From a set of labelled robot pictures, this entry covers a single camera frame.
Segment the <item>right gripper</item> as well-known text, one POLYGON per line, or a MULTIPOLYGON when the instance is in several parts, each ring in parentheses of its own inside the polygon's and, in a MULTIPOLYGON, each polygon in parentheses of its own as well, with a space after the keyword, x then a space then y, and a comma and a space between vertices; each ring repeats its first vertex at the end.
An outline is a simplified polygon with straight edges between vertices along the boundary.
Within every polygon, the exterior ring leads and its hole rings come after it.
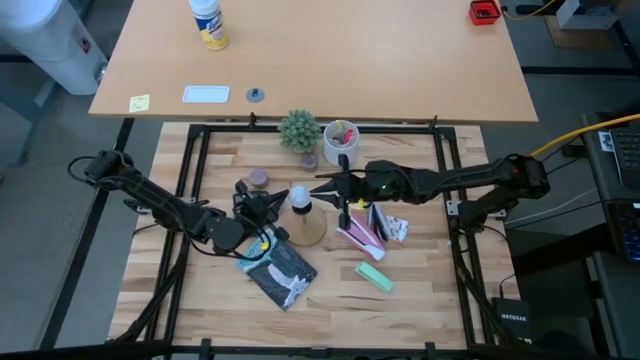
POLYGON ((351 217, 348 204, 362 199, 371 202, 372 187, 365 177, 358 177, 356 173, 364 174, 363 170, 353 171, 347 155, 340 154, 338 163, 341 171, 335 179, 330 179, 327 183, 313 188, 310 193, 319 195, 319 199, 337 207, 341 214, 339 216, 339 227, 348 230, 351 226, 351 217))

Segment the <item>wooden base table lamp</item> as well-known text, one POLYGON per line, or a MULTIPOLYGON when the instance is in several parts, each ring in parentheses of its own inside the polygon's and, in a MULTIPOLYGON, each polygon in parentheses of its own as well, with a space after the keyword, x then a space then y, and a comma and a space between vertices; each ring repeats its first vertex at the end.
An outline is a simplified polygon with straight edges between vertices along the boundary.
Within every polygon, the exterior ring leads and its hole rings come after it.
POLYGON ((279 215, 279 224, 288 232, 289 241, 301 247, 317 244, 327 231, 326 215, 314 201, 302 208, 287 201, 279 215))

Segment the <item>white textured cup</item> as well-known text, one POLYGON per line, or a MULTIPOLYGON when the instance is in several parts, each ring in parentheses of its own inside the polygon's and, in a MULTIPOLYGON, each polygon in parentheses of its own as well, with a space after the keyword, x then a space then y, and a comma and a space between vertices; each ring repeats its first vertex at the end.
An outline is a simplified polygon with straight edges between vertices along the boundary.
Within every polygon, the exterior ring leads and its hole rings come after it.
POLYGON ((338 165, 340 155, 346 155, 353 164, 356 160, 360 132, 357 126, 347 120, 335 120, 329 123, 323 133, 324 155, 333 165, 338 165))

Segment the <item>pink stapler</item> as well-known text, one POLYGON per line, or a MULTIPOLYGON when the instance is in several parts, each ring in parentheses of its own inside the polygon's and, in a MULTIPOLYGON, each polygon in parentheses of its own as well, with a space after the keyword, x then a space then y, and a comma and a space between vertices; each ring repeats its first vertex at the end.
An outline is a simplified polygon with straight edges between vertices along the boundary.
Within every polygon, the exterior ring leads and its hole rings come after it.
POLYGON ((386 248, 380 238, 356 215, 340 214, 336 231, 376 261, 386 255, 386 248))

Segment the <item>black marker pen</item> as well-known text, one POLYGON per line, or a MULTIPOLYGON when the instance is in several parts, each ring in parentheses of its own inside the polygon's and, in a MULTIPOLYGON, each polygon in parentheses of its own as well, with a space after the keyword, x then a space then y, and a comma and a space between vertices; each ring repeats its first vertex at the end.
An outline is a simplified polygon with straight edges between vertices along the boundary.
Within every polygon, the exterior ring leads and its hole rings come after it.
POLYGON ((386 218, 386 215, 382 212, 379 206, 376 207, 376 225, 378 236, 384 241, 387 242, 389 240, 389 224, 386 218))

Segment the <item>green succulent in pot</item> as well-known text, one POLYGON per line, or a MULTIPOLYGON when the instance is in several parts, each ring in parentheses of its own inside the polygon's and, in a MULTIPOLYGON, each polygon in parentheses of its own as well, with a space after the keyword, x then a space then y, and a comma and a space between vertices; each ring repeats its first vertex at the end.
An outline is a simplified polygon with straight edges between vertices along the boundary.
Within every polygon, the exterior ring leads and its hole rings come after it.
POLYGON ((280 145, 296 154, 310 154, 321 139, 321 126, 307 110, 291 110, 278 126, 280 145))

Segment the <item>dark wolf cover book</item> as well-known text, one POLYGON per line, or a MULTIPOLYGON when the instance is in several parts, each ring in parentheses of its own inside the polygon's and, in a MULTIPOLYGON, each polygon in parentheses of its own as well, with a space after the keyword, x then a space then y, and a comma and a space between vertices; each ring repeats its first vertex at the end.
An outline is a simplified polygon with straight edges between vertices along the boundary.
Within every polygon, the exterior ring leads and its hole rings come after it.
POLYGON ((281 242, 271 230, 259 236, 236 267, 244 272, 282 311, 287 311, 303 295, 318 272, 293 247, 281 242))

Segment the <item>white printed staple box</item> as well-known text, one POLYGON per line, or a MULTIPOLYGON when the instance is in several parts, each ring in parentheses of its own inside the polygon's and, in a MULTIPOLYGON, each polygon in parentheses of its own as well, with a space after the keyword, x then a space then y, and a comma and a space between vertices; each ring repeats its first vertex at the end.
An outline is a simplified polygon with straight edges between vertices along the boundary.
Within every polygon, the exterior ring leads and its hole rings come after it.
POLYGON ((386 216, 386 221, 388 224, 387 237, 396 242, 404 242, 408 236, 409 222, 391 215, 386 216))

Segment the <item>white rectangular plate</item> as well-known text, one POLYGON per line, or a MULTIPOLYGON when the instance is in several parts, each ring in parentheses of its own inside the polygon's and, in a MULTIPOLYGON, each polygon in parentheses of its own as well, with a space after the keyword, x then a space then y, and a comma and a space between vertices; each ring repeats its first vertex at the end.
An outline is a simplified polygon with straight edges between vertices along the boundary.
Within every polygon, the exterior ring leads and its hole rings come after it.
POLYGON ((191 85, 186 86, 182 96, 183 103, 224 104, 230 97, 229 86, 191 85))

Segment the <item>beige wooden desk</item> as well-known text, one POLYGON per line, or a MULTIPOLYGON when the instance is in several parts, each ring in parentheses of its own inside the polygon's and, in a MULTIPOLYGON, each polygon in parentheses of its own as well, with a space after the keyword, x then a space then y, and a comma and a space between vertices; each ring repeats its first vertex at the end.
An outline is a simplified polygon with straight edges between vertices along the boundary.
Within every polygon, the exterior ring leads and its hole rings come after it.
POLYGON ((188 0, 134 0, 90 112, 125 117, 319 118, 534 123, 503 21, 475 26, 470 0, 220 0, 230 35, 206 48, 188 0), (186 86, 229 86, 224 104, 186 86), (246 99, 262 88, 259 103, 246 99))

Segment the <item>red plastic box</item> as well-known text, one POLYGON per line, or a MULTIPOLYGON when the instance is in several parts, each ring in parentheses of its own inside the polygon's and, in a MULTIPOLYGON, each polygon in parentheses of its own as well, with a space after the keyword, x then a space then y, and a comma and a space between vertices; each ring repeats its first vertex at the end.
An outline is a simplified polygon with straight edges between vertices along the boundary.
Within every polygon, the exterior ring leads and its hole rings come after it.
POLYGON ((492 25, 502 15, 500 7, 494 0, 471 0, 469 11, 473 25, 492 25))

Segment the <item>brown cardboard sheet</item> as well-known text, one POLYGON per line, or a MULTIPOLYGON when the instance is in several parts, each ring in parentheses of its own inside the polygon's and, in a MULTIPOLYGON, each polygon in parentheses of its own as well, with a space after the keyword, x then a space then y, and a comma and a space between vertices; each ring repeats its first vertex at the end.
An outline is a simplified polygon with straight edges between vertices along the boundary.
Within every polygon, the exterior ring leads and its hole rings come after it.
POLYGON ((554 45, 573 50, 613 50, 620 44, 610 30, 561 30, 555 16, 545 16, 544 21, 554 45))

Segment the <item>dark side desk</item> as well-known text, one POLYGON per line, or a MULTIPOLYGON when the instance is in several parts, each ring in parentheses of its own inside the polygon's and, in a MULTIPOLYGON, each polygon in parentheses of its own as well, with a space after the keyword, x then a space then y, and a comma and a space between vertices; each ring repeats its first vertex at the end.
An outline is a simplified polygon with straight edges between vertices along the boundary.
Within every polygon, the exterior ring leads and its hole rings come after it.
MULTIPOLYGON (((622 186, 614 153, 602 149, 600 132, 605 129, 583 136, 599 198, 640 200, 640 189, 622 186)), ((640 263, 609 250, 596 252, 593 259, 617 354, 640 359, 640 263)))

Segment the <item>purple backlit keyboard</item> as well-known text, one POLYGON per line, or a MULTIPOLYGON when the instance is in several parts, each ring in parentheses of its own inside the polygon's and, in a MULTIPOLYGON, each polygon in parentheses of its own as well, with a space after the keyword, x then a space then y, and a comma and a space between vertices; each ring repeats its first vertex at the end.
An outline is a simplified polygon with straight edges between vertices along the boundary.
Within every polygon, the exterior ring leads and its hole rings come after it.
POLYGON ((640 263, 640 202, 611 201, 606 211, 617 254, 629 263, 640 263))

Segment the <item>black Netgear network switch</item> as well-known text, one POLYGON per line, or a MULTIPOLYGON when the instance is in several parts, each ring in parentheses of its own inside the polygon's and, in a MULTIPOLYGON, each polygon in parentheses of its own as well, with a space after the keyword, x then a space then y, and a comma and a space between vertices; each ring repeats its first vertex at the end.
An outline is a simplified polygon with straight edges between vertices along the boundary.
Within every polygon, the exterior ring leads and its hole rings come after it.
POLYGON ((492 304, 502 325, 520 340, 531 344, 530 311, 526 302, 503 297, 494 297, 492 304))

